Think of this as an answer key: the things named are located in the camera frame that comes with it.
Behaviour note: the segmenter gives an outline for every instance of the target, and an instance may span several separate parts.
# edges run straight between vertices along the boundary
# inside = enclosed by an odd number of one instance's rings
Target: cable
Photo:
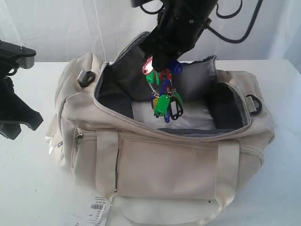
[[[252,16],[252,19],[251,19],[250,24],[248,26],[248,29],[247,29],[246,33],[244,34],[244,36],[241,39],[238,39],[238,40],[228,39],[228,38],[222,36],[221,34],[219,34],[216,30],[214,30],[209,25],[206,28],[209,31],[211,31],[213,34],[215,34],[217,37],[219,37],[220,39],[222,39],[223,41],[226,41],[226,42],[229,42],[229,43],[233,43],[233,44],[242,43],[244,40],[247,39],[247,37],[249,36],[249,34],[250,34],[250,32],[251,32],[251,30],[252,30],[252,28],[254,26],[254,23],[255,23],[255,20],[257,18],[257,15],[258,15],[258,12],[259,12],[259,9],[261,7],[262,2],[263,2],[263,0],[258,0],[257,5],[256,5],[255,10],[254,10],[254,13],[253,13],[253,16]]]
[[[243,0],[240,0],[240,6],[239,6],[238,10],[236,10],[234,13],[232,13],[230,15],[224,16],[224,15],[219,14],[218,13],[218,7],[219,7],[219,5],[217,3],[216,4],[216,15],[217,15],[217,17],[221,18],[221,19],[230,19],[230,18],[235,17],[238,13],[240,13],[241,8],[243,7]]]
[[[158,9],[158,10],[155,11],[155,12],[147,11],[147,10],[143,7],[143,4],[142,4],[142,3],[140,4],[140,8],[142,9],[142,11],[143,11],[144,13],[151,14],[151,15],[155,15],[155,14],[158,14],[159,12],[161,12],[161,11],[164,9],[164,4],[162,5],[162,7],[161,7],[160,9]]]

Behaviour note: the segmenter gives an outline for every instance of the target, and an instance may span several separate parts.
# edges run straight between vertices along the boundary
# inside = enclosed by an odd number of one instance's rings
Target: bag strap
[[[236,140],[220,141],[218,144],[217,174],[214,191],[215,199],[219,204],[219,208],[215,212],[203,219],[194,222],[170,225],[188,226],[194,223],[196,226],[203,226],[209,223],[214,218],[216,218],[222,212],[222,210],[233,201],[235,197],[238,180],[238,166],[239,142]],[[109,200],[109,202],[111,203],[111,207],[113,207],[118,213],[123,215],[133,226],[151,226],[151,224],[139,224],[129,219],[127,216],[122,214],[119,209],[114,207],[114,204],[111,201],[112,199]]]

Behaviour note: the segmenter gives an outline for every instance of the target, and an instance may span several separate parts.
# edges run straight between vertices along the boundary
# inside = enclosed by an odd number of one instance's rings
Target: keychain
[[[157,72],[152,67],[152,57],[150,57],[143,66],[143,73],[153,91],[151,95],[151,107],[154,111],[154,115],[156,118],[163,116],[166,123],[170,122],[170,118],[177,120],[184,113],[184,103],[180,94],[173,88],[172,74],[170,71],[175,74],[180,73],[182,71],[181,64],[173,60],[168,64],[167,69]],[[160,92],[156,91],[152,86],[155,81],[157,86],[161,84],[161,81],[163,82]]]

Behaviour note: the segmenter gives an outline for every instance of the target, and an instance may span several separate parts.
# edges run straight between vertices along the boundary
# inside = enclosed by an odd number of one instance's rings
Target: white backdrop
[[[244,0],[238,16],[219,19],[211,26],[228,38],[246,31],[257,0]],[[240,0],[219,0],[220,13],[234,12]],[[159,0],[145,7],[155,10]],[[249,38],[226,43],[205,31],[182,60],[284,58],[301,71],[301,1],[264,0]],[[131,8],[130,0],[0,0],[0,39],[37,50],[36,61],[70,61],[93,52],[107,61],[139,33],[151,31],[156,16]]]

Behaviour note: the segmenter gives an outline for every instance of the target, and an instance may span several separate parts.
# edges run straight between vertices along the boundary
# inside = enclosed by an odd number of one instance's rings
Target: white table
[[[75,212],[88,214],[95,192],[73,186],[69,174],[54,164],[45,142],[55,112],[56,83],[66,64],[36,63],[13,77],[16,93],[41,113],[44,122],[35,132],[22,126],[15,141],[0,137],[0,225],[90,225]],[[299,225],[300,73],[285,60],[217,61],[216,65],[218,69],[244,70],[257,76],[275,120],[276,138],[265,150],[265,165],[259,173],[209,225]]]

